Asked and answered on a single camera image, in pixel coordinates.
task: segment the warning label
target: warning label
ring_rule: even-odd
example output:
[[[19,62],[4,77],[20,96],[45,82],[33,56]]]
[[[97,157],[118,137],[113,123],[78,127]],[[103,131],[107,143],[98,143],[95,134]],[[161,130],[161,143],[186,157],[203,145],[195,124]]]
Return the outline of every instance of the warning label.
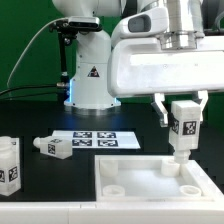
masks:
[[[95,66],[92,68],[92,70],[88,74],[88,77],[100,77]]]

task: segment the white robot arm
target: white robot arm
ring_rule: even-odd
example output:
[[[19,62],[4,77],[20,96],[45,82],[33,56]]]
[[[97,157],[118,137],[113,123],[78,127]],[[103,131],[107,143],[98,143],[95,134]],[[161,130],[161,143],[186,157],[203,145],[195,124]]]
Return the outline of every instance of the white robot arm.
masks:
[[[65,16],[79,19],[120,16],[127,4],[125,0],[53,2]],[[168,126],[168,113],[162,105],[165,94],[195,94],[195,102],[172,104],[174,124],[169,142],[176,151],[176,161],[186,163],[190,149],[198,146],[208,91],[224,90],[224,38],[205,37],[203,0],[133,2],[136,12],[117,25],[112,43],[103,31],[78,35],[77,74],[72,79],[67,104],[102,111],[119,106],[111,96],[152,95],[152,106],[160,115],[161,126]],[[95,75],[101,81],[89,79]]]

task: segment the black cable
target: black cable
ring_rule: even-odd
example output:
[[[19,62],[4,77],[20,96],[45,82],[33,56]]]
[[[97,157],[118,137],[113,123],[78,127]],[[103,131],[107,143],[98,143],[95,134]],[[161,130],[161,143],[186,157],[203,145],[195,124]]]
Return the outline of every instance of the black cable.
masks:
[[[16,91],[16,90],[22,90],[22,89],[40,89],[40,88],[53,88],[53,87],[57,87],[56,84],[46,84],[46,85],[29,85],[29,86],[19,86],[19,87],[14,87],[14,88],[10,88],[10,89],[6,89],[3,90],[2,92],[0,92],[0,96]]]
[[[34,93],[34,94],[28,94],[28,95],[6,97],[6,98],[2,98],[2,99],[0,99],[0,101],[4,101],[4,100],[12,100],[12,99],[23,98],[23,97],[32,97],[32,96],[50,95],[50,94],[57,94],[57,93],[58,93],[58,92]]]

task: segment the black tabletop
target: black tabletop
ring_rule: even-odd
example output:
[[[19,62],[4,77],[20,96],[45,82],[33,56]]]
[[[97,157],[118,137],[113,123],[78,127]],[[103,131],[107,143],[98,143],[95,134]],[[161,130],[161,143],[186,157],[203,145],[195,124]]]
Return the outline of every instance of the black tabletop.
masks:
[[[65,160],[40,154],[35,137],[54,130],[134,131],[140,149],[75,149]],[[95,155],[172,155],[168,128],[161,128],[149,104],[123,104],[121,110],[104,116],[66,112],[57,102],[3,101],[0,104],[0,136],[20,138],[22,188],[0,202],[94,201]],[[200,131],[196,160],[224,192],[224,138],[205,124]]]

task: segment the black label on cube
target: black label on cube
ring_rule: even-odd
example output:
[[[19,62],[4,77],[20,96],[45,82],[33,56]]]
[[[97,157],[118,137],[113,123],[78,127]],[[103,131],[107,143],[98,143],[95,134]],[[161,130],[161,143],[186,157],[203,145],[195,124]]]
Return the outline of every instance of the black label on cube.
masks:
[[[55,145],[48,144],[48,153],[55,155]]]
[[[0,170],[0,183],[5,183],[5,172]]]
[[[196,121],[184,122],[183,124],[183,135],[195,135],[197,128]]]
[[[180,125],[179,125],[179,121],[176,120],[176,119],[174,118],[174,124],[173,124],[172,130],[173,130],[176,134],[179,134],[179,127],[180,127]]]
[[[9,182],[12,182],[18,177],[18,169],[17,167],[14,167],[9,170]]]
[[[55,144],[58,144],[58,143],[62,142],[62,140],[60,140],[60,139],[53,139],[53,140],[51,140],[51,142],[55,143]]]

